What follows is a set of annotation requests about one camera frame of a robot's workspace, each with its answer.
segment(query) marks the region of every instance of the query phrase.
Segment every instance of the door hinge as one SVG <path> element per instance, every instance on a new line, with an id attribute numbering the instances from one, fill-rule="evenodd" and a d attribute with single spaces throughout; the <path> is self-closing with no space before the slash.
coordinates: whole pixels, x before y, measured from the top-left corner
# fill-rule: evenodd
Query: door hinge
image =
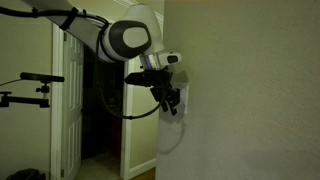
<path id="1" fill-rule="evenodd" d="M 67 41 L 67 33 L 63 32 L 63 41 Z"/>
<path id="2" fill-rule="evenodd" d="M 61 177 L 64 177 L 64 169 L 61 169 Z"/>

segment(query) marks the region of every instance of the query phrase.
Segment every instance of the door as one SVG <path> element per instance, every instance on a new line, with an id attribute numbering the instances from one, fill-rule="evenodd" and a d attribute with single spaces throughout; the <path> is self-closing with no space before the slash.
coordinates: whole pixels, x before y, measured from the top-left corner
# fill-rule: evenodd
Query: door
<path id="1" fill-rule="evenodd" d="M 64 34 L 61 176 L 73 180 L 81 165 L 83 44 Z"/>

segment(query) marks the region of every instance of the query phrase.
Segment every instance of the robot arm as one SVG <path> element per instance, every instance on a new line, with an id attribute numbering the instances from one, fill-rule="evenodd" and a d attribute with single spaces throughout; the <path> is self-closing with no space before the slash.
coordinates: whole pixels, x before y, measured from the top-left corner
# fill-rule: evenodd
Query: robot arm
<path id="1" fill-rule="evenodd" d="M 96 51 L 101 29 L 88 19 L 75 17 L 75 14 L 82 12 L 78 12 L 68 1 L 21 1 L 38 11 L 70 11 L 69 17 L 47 18 Z M 103 29 L 101 36 L 97 55 L 106 62 L 127 61 L 139 56 L 144 70 L 161 70 L 181 60 L 179 53 L 165 52 L 157 18 L 153 10 L 144 4 L 131 6 L 119 21 Z"/>

